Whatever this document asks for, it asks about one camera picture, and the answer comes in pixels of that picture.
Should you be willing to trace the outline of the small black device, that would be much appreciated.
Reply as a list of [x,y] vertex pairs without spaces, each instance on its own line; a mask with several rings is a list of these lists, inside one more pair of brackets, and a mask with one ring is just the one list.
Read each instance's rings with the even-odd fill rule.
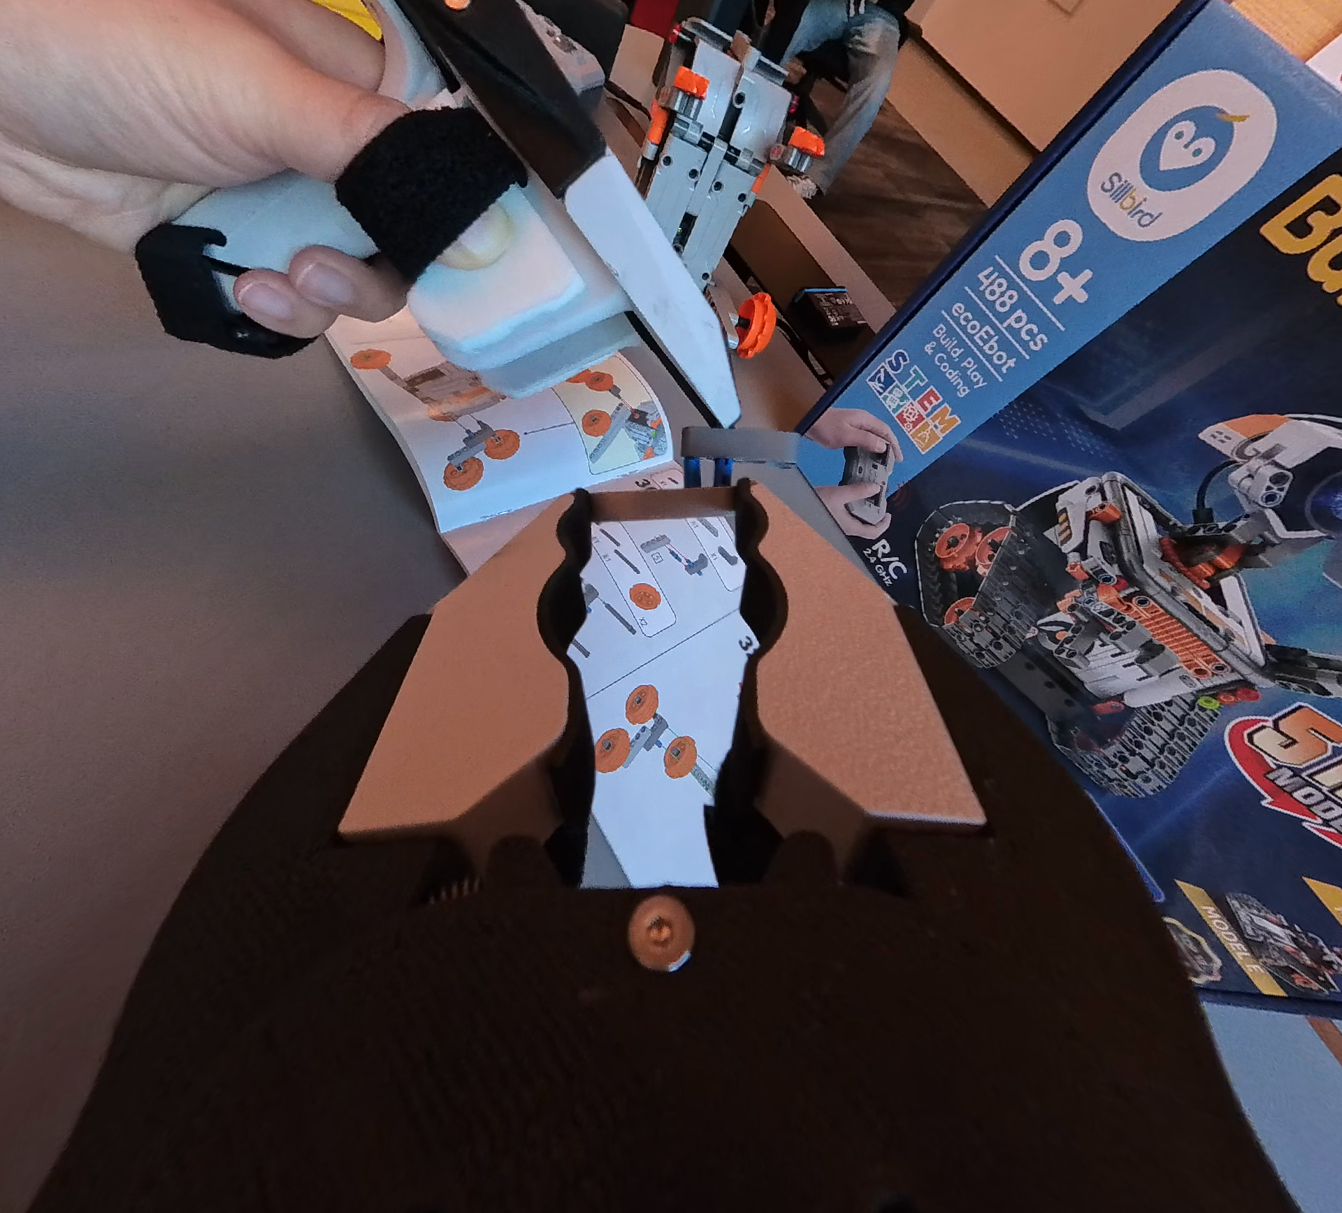
[[792,300],[790,312],[806,325],[830,335],[867,328],[858,301],[845,286],[804,287]]

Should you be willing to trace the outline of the person's left hand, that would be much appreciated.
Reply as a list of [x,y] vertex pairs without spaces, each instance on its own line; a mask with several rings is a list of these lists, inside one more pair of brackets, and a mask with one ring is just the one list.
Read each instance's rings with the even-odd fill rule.
[[462,129],[378,92],[385,57],[310,0],[3,0],[2,192],[129,250],[208,192],[336,181],[392,134]]

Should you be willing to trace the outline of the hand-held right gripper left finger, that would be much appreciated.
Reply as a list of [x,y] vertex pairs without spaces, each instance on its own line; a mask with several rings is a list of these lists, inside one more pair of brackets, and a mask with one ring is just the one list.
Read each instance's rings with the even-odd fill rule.
[[557,500],[434,609],[340,821],[347,839],[447,835],[482,870],[543,843],[579,885],[595,736],[570,646],[586,620],[593,498]]

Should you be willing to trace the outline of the grey desk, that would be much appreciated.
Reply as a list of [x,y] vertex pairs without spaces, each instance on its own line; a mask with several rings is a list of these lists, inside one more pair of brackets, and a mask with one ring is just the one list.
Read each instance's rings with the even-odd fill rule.
[[166,336],[128,255],[3,208],[3,1210],[839,1210],[841,1102],[1006,1210],[1267,1210],[1187,986],[1077,957],[841,1010],[793,898],[704,1024],[560,888],[426,902],[332,834],[449,557],[328,347]]

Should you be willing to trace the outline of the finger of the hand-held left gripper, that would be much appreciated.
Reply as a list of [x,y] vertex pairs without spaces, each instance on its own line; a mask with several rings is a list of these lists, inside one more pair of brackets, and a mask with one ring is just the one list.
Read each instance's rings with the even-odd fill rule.
[[726,335],[612,150],[567,189],[567,210],[715,424],[742,416]]

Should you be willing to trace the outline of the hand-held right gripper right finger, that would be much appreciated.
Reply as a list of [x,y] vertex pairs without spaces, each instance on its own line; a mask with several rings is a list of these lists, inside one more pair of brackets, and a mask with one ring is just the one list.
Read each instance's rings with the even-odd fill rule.
[[988,818],[894,603],[761,483],[708,491],[733,505],[742,610],[758,638],[732,748],[708,810],[722,884],[758,881],[799,831],[842,876],[880,827],[979,829]]

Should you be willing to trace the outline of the grey orange toy robot model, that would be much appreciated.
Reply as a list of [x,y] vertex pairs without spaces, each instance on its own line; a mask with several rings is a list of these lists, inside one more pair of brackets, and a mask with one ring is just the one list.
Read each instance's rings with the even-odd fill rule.
[[691,276],[711,282],[769,168],[803,175],[824,139],[795,118],[783,66],[744,33],[688,18],[672,33],[637,184]]

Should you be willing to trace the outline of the open instruction booklet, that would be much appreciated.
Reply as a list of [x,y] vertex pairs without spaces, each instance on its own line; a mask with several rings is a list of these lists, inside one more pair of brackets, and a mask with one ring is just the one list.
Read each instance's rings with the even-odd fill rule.
[[[507,398],[445,360],[410,315],[328,332],[407,452],[435,523],[475,571],[556,495],[681,489],[688,413],[645,349]],[[705,810],[756,635],[730,516],[599,521],[571,653],[599,753],[595,820],[632,885],[715,885]]]

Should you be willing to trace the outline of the blue toy kit box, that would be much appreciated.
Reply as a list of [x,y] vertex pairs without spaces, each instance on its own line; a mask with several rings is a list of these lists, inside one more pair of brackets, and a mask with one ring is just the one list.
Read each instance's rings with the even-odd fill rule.
[[1185,0],[838,378],[852,540],[1137,860],[1194,983],[1340,1018],[1340,90]]

